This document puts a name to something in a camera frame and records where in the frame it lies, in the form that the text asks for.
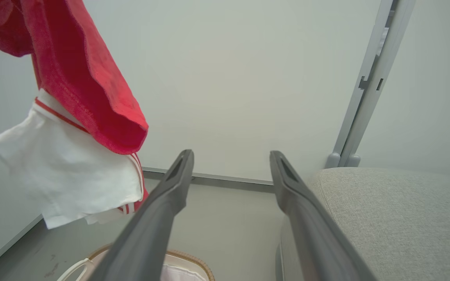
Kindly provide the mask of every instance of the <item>hanging laundry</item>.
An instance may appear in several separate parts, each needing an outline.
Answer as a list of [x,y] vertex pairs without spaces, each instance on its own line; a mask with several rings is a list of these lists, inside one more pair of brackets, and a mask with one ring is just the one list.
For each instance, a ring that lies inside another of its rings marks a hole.
[[140,149],[145,117],[81,0],[0,0],[0,50],[31,54],[38,88],[98,143]]
[[48,228],[135,212],[148,125],[81,0],[0,0],[0,50],[32,55],[39,95],[0,157]]
[[148,196],[136,153],[101,146],[43,89],[27,118],[0,134],[0,157],[38,202],[48,228],[82,217],[90,224],[116,219]]

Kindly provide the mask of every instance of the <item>gray metal frame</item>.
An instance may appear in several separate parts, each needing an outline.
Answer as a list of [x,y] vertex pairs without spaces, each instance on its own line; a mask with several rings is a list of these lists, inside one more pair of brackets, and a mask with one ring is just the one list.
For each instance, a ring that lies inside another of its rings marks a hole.
[[415,3],[416,0],[399,0],[398,2],[382,52],[375,63],[373,77],[369,82],[366,94],[362,98],[361,105],[341,152],[338,167],[357,167],[359,165],[361,158],[355,154],[357,147],[364,136],[369,120],[385,86]]
[[[148,172],[154,172],[154,173],[162,173],[162,174],[164,174],[168,171],[167,169],[158,169],[158,168],[151,168],[151,167],[142,167],[142,170],[148,171]],[[234,176],[217,176],[215,174],[202,174],[202,173],[192,173],[192,176],[195,176],[197,178],[208,178],[211,180],[218,180],[218,181],[232,181],[232,182],[236,182],[236,183],[253,183],[255,185],[273,185],[271,180],[254,180],[252,178],[236,178]]]
[[366,50],[366,54],[364,55],[364,60],[362,61],[361,70],[359,71],[359,76],[357,77],[357,81],[355,82],[354,91],[352,93],[352,97],[350,98],[350,103],[348,104],[345,118],[343,119],[343,123],[341,124],[341,129],[336,139],[336,144],[334,145],[334,149],[327,159],[325,165],[326,168],[338,167],[338,163],[340,162],[341,153],[343,151],[343,147],[345,146],[348,133],[350,132],[350,128],[352,127],[352,123],[354,122],[355,114],[357,114],[359,104],[361,103],[361,99],[364,93],[364,89],[362,87],[367,82],[369,82],[369,75],[375,61],[376,53],[379,49],[380,40],[383,34],[384,27],[386,25],[386,21],[388,20],[390,14],[392,3],[393,0],[382,0],[380,3],[380,8],[378,9],[378,14],[376,16],[375,26],[373,27],[373,31],[371,32],[371,38],[369,39],[368,48]]
[[[249,183],[244,181],[236,181],[236,180],[225,180],[218,178],[209,178],[207,176],[200,176],[202,174],[192,173],[192,184],[193,185],[208,185],[213,187],[225,187],[227,189],[235,189],[235,190],[248,190],[255,192],[267,192],[273,193],[273,183],[270,181],[269,184],[263,183]],[[144,178],[151,178],[153,180],[161,180],[164,176],[164,173],[154,172],[154,171],[145,171],[143,170]]]

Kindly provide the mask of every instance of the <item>white towel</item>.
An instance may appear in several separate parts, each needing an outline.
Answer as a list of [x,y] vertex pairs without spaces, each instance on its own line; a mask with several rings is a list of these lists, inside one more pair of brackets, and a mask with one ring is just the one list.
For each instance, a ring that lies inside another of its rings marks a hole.
[[38,201],[48,228],[90,215],[88,223],[113,219],[147,196],[136,154],[96,142],[43,89],[28,117],[0,134],[0,157]]

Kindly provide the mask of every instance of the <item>upholstered cushion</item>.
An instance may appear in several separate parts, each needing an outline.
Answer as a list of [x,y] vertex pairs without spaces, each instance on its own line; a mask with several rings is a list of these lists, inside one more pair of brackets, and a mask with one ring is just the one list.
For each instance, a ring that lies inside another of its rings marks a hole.
[[379,280],[450,280],[450,176],[335,168],[307,185]]

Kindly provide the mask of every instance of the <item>red towel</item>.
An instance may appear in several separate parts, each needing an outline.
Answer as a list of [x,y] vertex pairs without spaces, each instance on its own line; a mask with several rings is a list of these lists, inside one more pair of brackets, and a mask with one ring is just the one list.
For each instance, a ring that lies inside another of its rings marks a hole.
[[0,50],[32,54],[38,87],[97,142],[138,151],[148,125],[82,0],[0,0]]

